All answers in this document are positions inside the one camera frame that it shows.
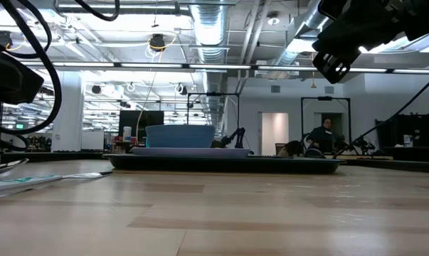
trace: black metal frame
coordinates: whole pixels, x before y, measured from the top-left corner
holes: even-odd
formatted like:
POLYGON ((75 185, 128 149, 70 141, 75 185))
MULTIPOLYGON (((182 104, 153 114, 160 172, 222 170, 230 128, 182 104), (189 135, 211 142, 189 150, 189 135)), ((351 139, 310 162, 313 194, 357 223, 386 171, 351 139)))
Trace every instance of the black metal frame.
POLYGON ((221 92, 189 92, 187 94, 187 124, 189 124, 189 105, 191 104, 191 96, 192 95, 206 95, 208 97, 222 97, 222 96, 236 96, 238 98, 238 107, 237 107, 237 120, 236 120, 236 129, 240 128, 240 94, 239 93, 221 93, 221 92))
POLYGON ((302 97, 301 98, 301 140, 304 138, 304 100, 318 100, 318 101, 332 101, 332 100, 345 100, 347 101, 347 109, 349 112, 349 144, 351 144, 351 109, 350 98, 345 97, 302 97))

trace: black shirt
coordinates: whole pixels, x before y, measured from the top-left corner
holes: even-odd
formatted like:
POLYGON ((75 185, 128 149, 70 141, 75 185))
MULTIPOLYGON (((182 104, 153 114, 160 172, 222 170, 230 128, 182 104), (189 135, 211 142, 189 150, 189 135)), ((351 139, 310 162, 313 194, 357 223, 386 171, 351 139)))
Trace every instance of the black shirt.
POLYGON ((318 150, 323 153, 331 153, 333 151, 334 136, 331 131, 324 126, 313 129, 307 139, 318 143, 318 150))

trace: wooden table surface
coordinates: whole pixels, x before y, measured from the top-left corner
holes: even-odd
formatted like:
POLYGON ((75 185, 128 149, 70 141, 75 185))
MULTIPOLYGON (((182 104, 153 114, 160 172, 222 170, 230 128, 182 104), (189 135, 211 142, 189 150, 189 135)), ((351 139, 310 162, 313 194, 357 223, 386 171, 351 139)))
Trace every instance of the wooden table surface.
MULTIPOLYGON (((111 169, 31 163, 11 178, 111 169)), ((341 166, 334 175, 65 180, 0 198, 7 255, 429 255, 429 174, 341 166)))

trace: pipe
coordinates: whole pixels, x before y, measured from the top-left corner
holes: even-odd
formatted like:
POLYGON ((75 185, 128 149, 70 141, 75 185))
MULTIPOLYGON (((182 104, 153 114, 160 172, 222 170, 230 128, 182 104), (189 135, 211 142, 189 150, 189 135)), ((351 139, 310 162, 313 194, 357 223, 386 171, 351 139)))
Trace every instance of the pipe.
POLYGON ((79 29, 83 30, 84 32, 86 32, 90 37, 92 37, 96 43, 101 43, 102 41, 88 28, 88 26, 86 26, 86 24, 83 21, 78 21, 77 24, 75 25, 79 26, 79 29))
MULTIPOLYGON (((194 18, 194 32, 198 46, 223 46, 226 37, 226 6, 191 5, 194 18)), ((199 48, 198 57, 203 64, 223 64, 226 50, 222 48, 199 48)), ((227 76, 223 73, 203 73, 203 86, 206 92, 226 92, 227 76)), ((215 100, 207 99, 209 110, 219 111, 215 100)), ((222 114, 211 115, 212 124, 217 126, 222 114)))
MULTIPOLYGON (((113 14, 115 5, 111 3, 103 3, 96 0, 85 0, 85 3, 91 6, 94 10, 102 14, 113 14)), ((120 4, 120 14, 149 14, 149 15, 175 15, 175 16, 191 16, 188 6, 180 6, 175 4, 160 4, 159 2, 143 1, 122 1, 120 4)), ((59 14, 86 14, 87 11, 76 4, 73 0, 55 0, 55 10, 59 14)))
POLYGON ((258 12, 258 6, 259 5, 260 5, 260 0, 254 0, 254 6, 252 7, 252 10, 250 11, 251 15, 250 15, 250 21, 249 21, 248 29, 245 32, 245 37, 244 37, 244 42, 243 42, 243 48, 241 48, 240 60, 238 62, 239 64, 243 63, 243 60, 244 60, 244 57, 245 57, 245 52, 248 50, 250 36, 252 35, 252 30, 254 29, 255 17, 257 17, 257 12, 258 12))
MULTIPOLYGON (((288 45, 286 49, 280 54, 278 58, 276 58, 273 65, 290 66, 291 64, 293 64, 300 52, 291 49, 290 44, 292 43, 292 41, 298 35, 308 32, 308 29, 309 31, 319 29, 321 26, 323 26, 323 24, 328 21, 328 18, 326 16, 323 16, 318 10, 320 1, 321 0, 310 1, 309 6, 307 7, 307 11, 301 16, 292 19, 289 26, 289 31, 286 34, 287 36, 290 36, 290 41, 287 42, 288 45)), ((274 80, 280 77, 281 74, 282 71, 270 71, 265 75, 265 78, 274 80)), ((287 78, 290 76, 288 73, 283 74, 287 78)))
POLYGON ((255 47, 257 46, 258 38, 260 37, 260 33, 262 31, 263 24, 268 14, 268 10, 270 9, 271 3, 272 3, 272 0, 265 1, 265 5, 263 6, 263 10, 262 10, 262 16, 260 17, 260 20, 258 21, 257 29, 254 32, 254 37, 251 43, 252 46, 249 49, 248 57, 245 59, 246 63, 250 63, 250 61, 252 60, 252 56, 254 55, 255 47))
POLYGON ((97 47, 95 47, 82 33, 80 33, 79 31, 75 30, 75 35, 77 35, 77 37, 79 37, 83 43, 85 43, 86 45, 88 45, 91 49, 97 51, 98 53, 100 53, 100 55, 102 55, 102 57, 106 60, 106 61, 110 61, 113 62, 113 59, 111 59, 108 55, 104 54, 101 50, 99 50, 97 47))

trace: person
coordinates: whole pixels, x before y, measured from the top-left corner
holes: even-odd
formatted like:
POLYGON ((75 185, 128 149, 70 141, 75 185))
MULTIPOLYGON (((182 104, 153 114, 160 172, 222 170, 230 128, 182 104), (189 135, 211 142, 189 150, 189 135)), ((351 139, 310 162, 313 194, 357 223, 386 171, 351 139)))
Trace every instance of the person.
POLYGON ((292 141, 287 143, 277 156, 300 156, 303 154, 302 146, 299 141, 292 141))
POLYGON ((310 149, 315 148, 323 153, 332 153, 334 148, 334 135, 331 132, 333 121, 330 118, 323 120, 323 125, 315 128, 307 137, 306 141, 311 145, 310 149))

